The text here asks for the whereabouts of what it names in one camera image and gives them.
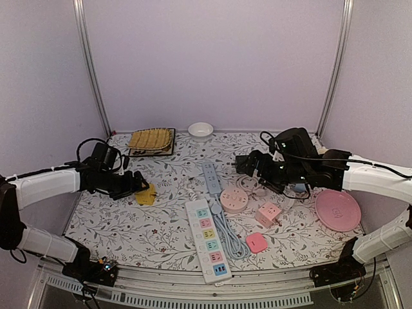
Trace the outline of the yellow cube adapter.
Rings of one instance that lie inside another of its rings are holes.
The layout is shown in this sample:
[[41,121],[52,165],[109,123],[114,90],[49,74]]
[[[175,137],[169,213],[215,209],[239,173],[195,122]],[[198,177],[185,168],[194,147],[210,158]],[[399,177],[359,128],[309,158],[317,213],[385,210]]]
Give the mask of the yellow cube adapter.
[[139,205],[152,206],[156,200],[157,191],[154,184],[150,183],[149,188],[145,191],[138,192],[135,194],[136,202]]

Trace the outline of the small light blue plug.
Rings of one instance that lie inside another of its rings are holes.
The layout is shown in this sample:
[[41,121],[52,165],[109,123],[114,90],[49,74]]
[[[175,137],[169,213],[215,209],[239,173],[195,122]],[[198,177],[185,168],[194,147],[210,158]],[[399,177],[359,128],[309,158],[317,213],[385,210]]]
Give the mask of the small light blue plug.
[[306,191],[305,184],[303,184],[303,183],[297,183],[297,184],[295,184],[295,186],[294,186],[294,191],[295,191],[295,192],[298,192],[298,193],[305,192],[305,191]]

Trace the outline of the white plug adapter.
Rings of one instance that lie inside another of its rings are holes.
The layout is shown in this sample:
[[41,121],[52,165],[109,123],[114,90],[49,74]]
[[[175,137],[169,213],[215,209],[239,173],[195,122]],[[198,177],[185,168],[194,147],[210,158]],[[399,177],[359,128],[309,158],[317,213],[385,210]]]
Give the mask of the white plug adapter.
[[293,205],[294,205],[295,200],[291,198],[285,198],[283,204],[282,204],[282,210],[287,212]]

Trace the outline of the pink cube socket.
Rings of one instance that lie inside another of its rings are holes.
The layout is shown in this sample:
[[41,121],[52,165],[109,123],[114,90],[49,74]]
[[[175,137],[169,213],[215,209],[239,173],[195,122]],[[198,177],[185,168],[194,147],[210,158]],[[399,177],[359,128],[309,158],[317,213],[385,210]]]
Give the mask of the pink cube socket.
[[275,222],[281,209],[271,202],[266,202],[255,213],[255,219],[265,229],[269,229]]

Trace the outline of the pink round socket base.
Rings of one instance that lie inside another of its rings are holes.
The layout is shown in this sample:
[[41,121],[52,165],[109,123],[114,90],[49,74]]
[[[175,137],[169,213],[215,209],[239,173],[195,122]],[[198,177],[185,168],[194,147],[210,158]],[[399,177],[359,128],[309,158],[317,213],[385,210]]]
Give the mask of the pink round socket base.
[[237,214],[247,208],[248,194],[243,189],[229,187],[220,194],[220,202],[225,212]]

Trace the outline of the pink square plug adapter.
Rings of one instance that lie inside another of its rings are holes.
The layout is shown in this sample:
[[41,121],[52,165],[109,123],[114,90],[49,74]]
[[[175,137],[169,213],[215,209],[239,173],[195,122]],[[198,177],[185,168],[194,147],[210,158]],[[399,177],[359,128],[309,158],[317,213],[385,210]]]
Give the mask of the pink square plug adapter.
[[261,233],[253,233],[245,238],[251,253],[257,254],[268,248],[268,243]]

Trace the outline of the light blue power strip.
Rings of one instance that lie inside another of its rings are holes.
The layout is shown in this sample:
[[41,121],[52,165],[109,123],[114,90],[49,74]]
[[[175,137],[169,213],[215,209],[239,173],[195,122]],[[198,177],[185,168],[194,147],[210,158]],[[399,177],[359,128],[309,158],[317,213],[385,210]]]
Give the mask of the light blue power strip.
[[218,228],[222,239],[223,249],[232,260],[241,260],[248,258],[251,251],[245,241],[238,238],[233,229],[230,227],[220,202],[220,194],[223,192],[214,164],[210,161],[204,161],[202,164],[203,175],[209,195],[215,199],[211,206],[211,213]]

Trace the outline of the white long power strip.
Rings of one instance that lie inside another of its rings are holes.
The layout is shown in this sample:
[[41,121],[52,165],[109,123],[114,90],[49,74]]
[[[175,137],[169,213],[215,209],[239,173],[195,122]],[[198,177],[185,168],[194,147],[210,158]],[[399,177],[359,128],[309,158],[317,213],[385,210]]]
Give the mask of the white long power strip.
[[204,281],[207,285],[221,286],[232,279],[232,274],[209,204],[192,189],[186,191],[189,201],[185,203],[185,210]]

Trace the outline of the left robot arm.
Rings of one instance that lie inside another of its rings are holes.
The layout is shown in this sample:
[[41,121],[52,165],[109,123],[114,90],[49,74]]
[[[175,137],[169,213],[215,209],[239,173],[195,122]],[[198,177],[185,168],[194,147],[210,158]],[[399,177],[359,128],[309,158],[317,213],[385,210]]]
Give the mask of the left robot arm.
[[96,264],[79,242],[21,221],[20,211],[34,203],[63,194],[88,191],[119,200],[149,189],[140,172],[120,174],[84,163],[70,162],[22,176],[1,178],[1,249],[21,250],[57,259],[68,276],[91,279]]

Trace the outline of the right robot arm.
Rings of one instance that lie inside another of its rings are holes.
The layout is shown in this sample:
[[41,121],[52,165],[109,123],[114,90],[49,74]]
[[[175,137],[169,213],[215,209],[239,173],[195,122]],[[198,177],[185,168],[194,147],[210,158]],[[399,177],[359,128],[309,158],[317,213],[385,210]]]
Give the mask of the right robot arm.
[[287,185],[303,184],[311,189],[348,192],[360,197],[369,209],[374,201],[380,203],[380,211],[391,201],[396,210],[406,206],[380,227],[346,242],[338,261],[332,264],[337,280],[347,280],[368,261],[411,241],[410,168],[386,165],[336,149],[323,154],[281,149],[276,152],[282,156],[280,160],[259,150],[238,155],[234,163],[237,173],[256,176],[263,187],[278,194],[284,193]]

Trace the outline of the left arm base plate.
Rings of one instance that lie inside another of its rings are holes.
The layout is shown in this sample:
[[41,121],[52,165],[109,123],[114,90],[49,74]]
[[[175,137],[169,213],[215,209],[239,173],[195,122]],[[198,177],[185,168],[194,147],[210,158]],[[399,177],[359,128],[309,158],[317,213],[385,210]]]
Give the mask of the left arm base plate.
[[97,261],[88,261],[82,267],[75,263],[67,263],[63,266],[62,274],[81,283],[114,287],[118,276],[118,263],[106,256]]

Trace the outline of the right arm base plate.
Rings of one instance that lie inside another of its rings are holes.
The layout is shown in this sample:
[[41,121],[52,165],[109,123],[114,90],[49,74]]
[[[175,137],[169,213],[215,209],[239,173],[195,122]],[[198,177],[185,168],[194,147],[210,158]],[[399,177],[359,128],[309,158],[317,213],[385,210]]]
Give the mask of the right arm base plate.
[[315,287],[333,285],[366,275],[366,269],[352,257],[339,259],[334,263],[315,266],[310,269],[309,276]]

